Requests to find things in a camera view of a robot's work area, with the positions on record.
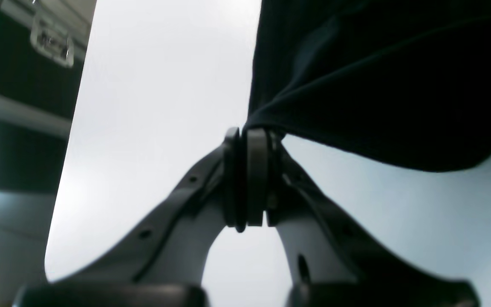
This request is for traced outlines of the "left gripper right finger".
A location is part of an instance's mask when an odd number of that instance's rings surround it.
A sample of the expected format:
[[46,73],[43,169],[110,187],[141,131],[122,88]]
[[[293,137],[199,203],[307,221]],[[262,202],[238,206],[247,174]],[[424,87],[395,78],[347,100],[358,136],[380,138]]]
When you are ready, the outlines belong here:
[[464,280],[400,259],[329,199],[264,129],[245,133],[245,221],[278,231],[294,283],[289,307],[479,307]]

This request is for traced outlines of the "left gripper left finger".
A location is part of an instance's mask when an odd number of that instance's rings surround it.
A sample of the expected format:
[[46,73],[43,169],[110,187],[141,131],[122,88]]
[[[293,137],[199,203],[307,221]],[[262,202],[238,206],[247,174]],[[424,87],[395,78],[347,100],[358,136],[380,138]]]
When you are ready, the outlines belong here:
[[103,256],[71,276],[25,287],[15,307],[208,307],[208,252],[224,227],[243,232],[239,128],[200,159],[169,196]]

